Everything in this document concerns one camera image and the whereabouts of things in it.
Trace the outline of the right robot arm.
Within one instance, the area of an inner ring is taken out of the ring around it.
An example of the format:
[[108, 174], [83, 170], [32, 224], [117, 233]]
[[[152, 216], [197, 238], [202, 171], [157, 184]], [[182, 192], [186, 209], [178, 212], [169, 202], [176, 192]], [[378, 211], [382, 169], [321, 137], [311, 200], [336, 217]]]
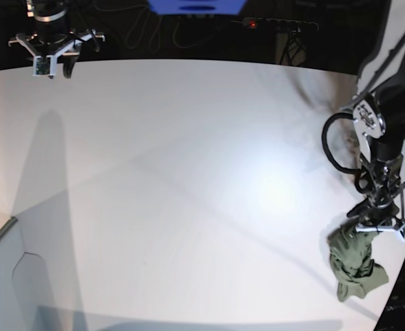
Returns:
[[9, 46], [19, 44], [25, 48], [32, 62], [34, 77], [54, 78], [58, 62], [63, 64], [63, 76], [72, 77], [82, 46], [91, 46], [100, 51], [100, 41], [105, 34], [88, 26], [83, 15], [79, 17], [85, 26], [84, 32], [77, 32], [70, 25], [68, 13], [76, 1], [27, 1], [27, 16], [34, 20], [35, 31], [26, 35], [18, 33], [8, 41]]

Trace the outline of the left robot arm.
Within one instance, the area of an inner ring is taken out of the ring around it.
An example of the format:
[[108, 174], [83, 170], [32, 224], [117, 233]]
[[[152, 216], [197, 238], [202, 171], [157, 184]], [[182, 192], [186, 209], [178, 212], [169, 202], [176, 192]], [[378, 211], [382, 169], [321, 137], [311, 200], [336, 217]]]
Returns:
[[[405, 240], [405, 213], [395, 198], [404, 196], [400, 172], [405, 142], [405, 1], [387, 1], [379, 39], [362, 64], [357, 94], [322, 129], [324, 153], [339, 172], [355, 177], [364, 195], [347, 217], [356, 219], [356, 232], [394, 232]], [[340, 119], [353, 124], [360, 150], [360, 167], [345, 168], [333, 157], [328, 130]]]

